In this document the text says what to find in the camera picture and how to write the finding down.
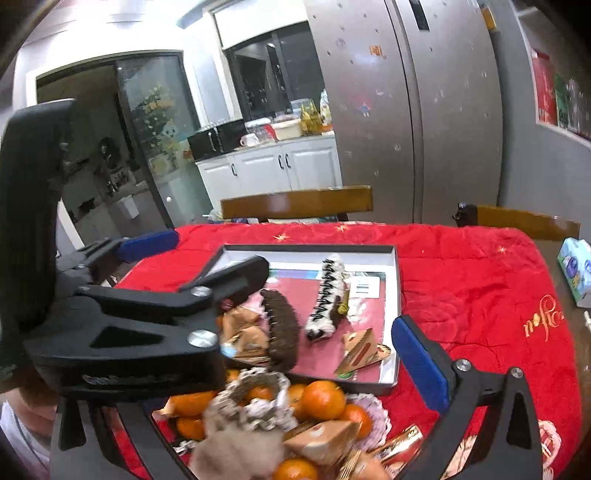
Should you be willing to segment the white black claw clip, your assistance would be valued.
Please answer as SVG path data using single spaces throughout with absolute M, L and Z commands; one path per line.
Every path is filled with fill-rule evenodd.
M 349 311 L 346 270 L 338 253 L 322 260 L 315 306 L 304 326 L 305 337 L 314 342 L 331 338 Z

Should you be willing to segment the beige fluffy hair clip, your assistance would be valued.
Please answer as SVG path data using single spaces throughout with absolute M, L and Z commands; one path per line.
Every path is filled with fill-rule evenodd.
M 188 463 L 196 479 L 270 479 L 284 460 L 279 428 L 247 430 L 207 409 L 204 429 Z

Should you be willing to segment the brown triangular snack packet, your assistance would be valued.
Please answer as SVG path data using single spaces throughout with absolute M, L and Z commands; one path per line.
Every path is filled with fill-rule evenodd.
M 335 375 L 348 377 L 360 369 L 381 363 L 391 357 L 392 349 L 377 342 L 372 328 L 342 335 L 344 358 L 335 369 Z

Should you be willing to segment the choc ball snack packet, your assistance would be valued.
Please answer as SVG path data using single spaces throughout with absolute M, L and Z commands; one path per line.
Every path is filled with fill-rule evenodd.
M 267 354 L 269 336 L 257 326 L 249 326 L 238 331 L 235 336 L 221 345 L 221 352 L 230 359 L 262 364 L 270 361 Z

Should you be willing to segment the wooden chair back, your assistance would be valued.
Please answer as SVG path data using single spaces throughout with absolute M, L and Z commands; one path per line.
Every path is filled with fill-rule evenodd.
M 262 223 L 325 217 L 348 221 L 349 213 L 372 212 L 373 208 L 373 190 L 369 185 L 291 190 L 221 200 L 224 220 L 256 218 Z

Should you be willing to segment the wooden chair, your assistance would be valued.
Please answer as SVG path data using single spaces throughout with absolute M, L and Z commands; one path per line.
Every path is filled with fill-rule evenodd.
M 224 220 L 256 218 L 262 223 L 325 217 L 348 221 L 349 213 L 372 212 L 373 208 L 373 190 L 369 185 L 291 190 L 221 200 Z
M 483 226 L 514 228 L 533 240 L 562 241 L 580 238 L 581 224 L 556 215 L 547 215 L 499 206 L 475 205 L 461 202 L 453 216 L 458 227 Z

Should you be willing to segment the black shallow gift box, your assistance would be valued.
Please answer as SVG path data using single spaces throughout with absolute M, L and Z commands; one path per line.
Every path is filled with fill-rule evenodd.
M 245 333 L 228 328 L 222 351 L 228 366 L 246 369 L 287 363 L 294 383 L 332 380 L 353 393 L 388 394 L 399 380 L 391 338 L 402 312 L 398 252 L 391 245 L 224 245 L 188 291 L 254 256 L 269 275 L 242 301 L 259 315 L 266 349 L 246 347 Z

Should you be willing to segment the red printed tablecloth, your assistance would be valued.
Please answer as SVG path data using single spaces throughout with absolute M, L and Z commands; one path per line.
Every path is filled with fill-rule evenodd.
M 397 250 L 403 312 L 451 357 L 527 378 L 539 419 L 561 441 L 551 464 L 562 473 L 583 423 L 575 347 L 547 265 L 515 229 L 421 224 L 217 224 L 184 226 L 179 246 L 138 263 L 123 289 L 173 292 L 193 279 L 221 246 L 352 244 Z

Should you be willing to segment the orange mandarin in pile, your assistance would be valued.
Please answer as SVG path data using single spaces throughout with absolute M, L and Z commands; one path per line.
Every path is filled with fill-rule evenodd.
M 312 419 L 335 420 L 346 408 L 346 395 L 335 382 L 315 381 L 304 387 L 301 405 Z

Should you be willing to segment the white mug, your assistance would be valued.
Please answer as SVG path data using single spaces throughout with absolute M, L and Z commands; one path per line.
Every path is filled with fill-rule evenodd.
M 256 133 L 247 133 L 239 140 L 239 145 L 243 148 L 252 148 L 260 144 L 259 137 Z

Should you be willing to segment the white kitchen cabinet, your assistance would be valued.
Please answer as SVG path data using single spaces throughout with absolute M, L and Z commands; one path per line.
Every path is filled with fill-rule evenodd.
M 332 135 L 239 149 L 198 161 L 197 168 L 215 209 L 225 199 L 342 186 Z

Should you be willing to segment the brown snack packet right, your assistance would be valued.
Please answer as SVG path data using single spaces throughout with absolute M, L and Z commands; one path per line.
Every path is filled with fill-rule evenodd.
M 338 464 L 356 443 L 360 424 L 348 420 L 318 423 L 290 439 L 283 446 L 322 467 Z

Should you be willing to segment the glass sliding door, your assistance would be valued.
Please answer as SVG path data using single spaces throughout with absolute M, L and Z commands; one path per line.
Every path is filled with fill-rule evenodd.
M 168 227 L 204 223 L 211 212 L 188 142 L 200 124 L 182 60 L 178 51 L 156 51 L 115 61 L 138 163 Z

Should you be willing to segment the silver double door fridge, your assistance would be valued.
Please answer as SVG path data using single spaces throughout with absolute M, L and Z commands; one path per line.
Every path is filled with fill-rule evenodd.
M 342 183 L 373 191 L 372 222 L 448 225 L 493 204 L 502 97 L 479 4 L 310 1 Z

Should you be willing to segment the white wall shelf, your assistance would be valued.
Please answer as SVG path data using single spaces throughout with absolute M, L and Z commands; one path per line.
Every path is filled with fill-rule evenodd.
M 535 2 L 513 8 L 529 55 L 536 122 L 589 147 L 590 61 Z

